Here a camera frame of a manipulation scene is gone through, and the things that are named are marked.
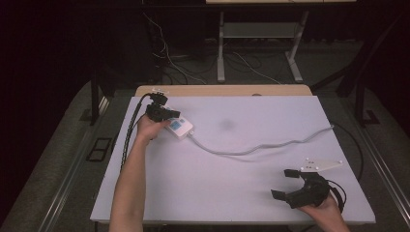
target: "white device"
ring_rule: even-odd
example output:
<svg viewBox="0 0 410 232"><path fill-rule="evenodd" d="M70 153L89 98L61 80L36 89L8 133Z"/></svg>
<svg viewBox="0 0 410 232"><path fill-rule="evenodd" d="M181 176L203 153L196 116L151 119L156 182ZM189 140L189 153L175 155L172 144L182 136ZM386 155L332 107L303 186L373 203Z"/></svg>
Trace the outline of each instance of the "white device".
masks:
<svg viewBox="0 0 410 232"><path fill-rule="evenodd" d="M334 167L342 166L343 162L334 161L334 160L325 160L325 159L309 159L306 158L304 165L301 167L301 172L319 172Z"/></svg>
<svg viewBox="0 0 410 232"><path fill-rule="evenodd" d="M167 104L165 105L165 108L174 110ZM173 134L175 134L179 139L184 139L188 135L188 133L193 131L193 124L181 115L179 118L173 118L169 120L171 121L171 124L169 124L169 126L166 128Z"/></svg>

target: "forearm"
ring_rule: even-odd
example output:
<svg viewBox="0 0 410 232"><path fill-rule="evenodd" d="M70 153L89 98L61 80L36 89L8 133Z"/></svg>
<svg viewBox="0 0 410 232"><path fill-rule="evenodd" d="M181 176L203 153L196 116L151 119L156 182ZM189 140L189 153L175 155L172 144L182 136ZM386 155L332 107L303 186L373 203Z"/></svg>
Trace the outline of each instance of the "forearm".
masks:
<svg viewBox="0 0 410 232"><path fill-rule="evenodd" d="M325 232L349 232L349 227L347 227L341 215L335 216L332 214L328 215L318 215L315 213L310 214L310 216L316 221L317 225Z"/></svg>
<svg viewBox="0 0 410 232"><path fill-rule="evenodd" d="M115 187L111 228L118 231L138 231L144 216L145 150L148 142L136 138Z"/></svg>

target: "black device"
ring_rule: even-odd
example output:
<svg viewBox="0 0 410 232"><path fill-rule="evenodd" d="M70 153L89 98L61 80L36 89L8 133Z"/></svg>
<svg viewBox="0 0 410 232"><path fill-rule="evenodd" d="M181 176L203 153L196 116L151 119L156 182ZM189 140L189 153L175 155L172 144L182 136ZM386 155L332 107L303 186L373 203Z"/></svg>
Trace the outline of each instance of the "black device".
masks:
<svg viewBox="0 0 410 232"><path fill-rule="evenodd" d="M344 202L336 188L329 185L329 182L317 172L301 172L298 170L286 169L284 175L291 178L302 177L304 186L296 191L285 193L283 191L271 190L276 200L286 201L290 208L299 208L306 205L319 206L332 191L337 199L340 212L343 211Z"/></svg>
<svg viewBox="0 0 410 232"><path fill-rule="evenodd" d="M152 121L162 122L171 118L179 118L181 114L179 111L163 107L168 98L162 93L150 94L150 98L153 102L147 105L145 113Z"/></svg>

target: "table leg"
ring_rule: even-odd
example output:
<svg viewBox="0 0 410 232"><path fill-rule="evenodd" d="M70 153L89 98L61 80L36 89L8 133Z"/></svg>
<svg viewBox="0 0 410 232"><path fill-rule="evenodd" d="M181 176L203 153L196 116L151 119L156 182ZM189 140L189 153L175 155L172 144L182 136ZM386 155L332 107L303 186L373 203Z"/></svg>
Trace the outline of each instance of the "table leg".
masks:
<svg viewBox="0 0 410 232"><path fill-rule="evenodd" d="M296 65L295 55L296 55L296 51L298 49L299 43L301 42L307 20L308 20L308 11L304 11L304 13L302 14L301 21L299 22L299 25L296 30L296 35L293 40L292 48L290 49L290 51L285 52L290 71L293 74L293 78L295 78L295 81L298 83L303 82L303 79L302 79L301 73L299 72L299 68Z"/></svg>
<svg viewBox="0 0 410 232"><path fill-rule="evenodd" d="M223 12L220 13L220 40L218 50L218 82L225 82L225 68L223 66Z"/></svg>

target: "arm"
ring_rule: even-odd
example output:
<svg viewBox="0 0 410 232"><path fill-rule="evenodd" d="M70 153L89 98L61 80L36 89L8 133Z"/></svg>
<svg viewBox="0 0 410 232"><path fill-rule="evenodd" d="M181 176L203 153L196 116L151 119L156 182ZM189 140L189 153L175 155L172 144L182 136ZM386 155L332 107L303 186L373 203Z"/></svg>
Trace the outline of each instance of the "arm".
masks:
<svg viewBox="0 0 410 232"><path fill-rule="evenodd" d="M318 206L303 206L299 210L311 216L325 232L349 232L334 198L329 194Z"/></svg>
<svg viewBox="0 0 410 232"><path fill-rule="evenodd" d="M145 205L145 150L151 139L169 121L155 123L146 115L138 122L138 131L132 144L114 192L109 231L142 232Z"/></svg>

